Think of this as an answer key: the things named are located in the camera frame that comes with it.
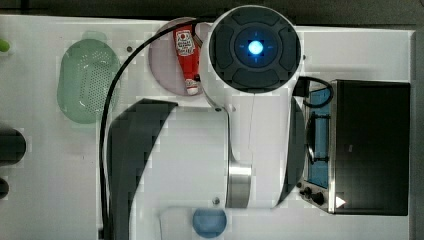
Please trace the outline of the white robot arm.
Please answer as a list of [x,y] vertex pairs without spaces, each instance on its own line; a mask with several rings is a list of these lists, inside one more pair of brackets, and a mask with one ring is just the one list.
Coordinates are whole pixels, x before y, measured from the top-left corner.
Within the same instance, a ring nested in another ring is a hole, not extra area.
[[191,213],[203,236],[225,228],[225,210],[276,207],[290,175],[300,106],[301,43],[277,11],[234,8],[212,25],[200,51],[205,103],[142,99],[110,125],[111,221],[106,240],[162,240],[164,212]]

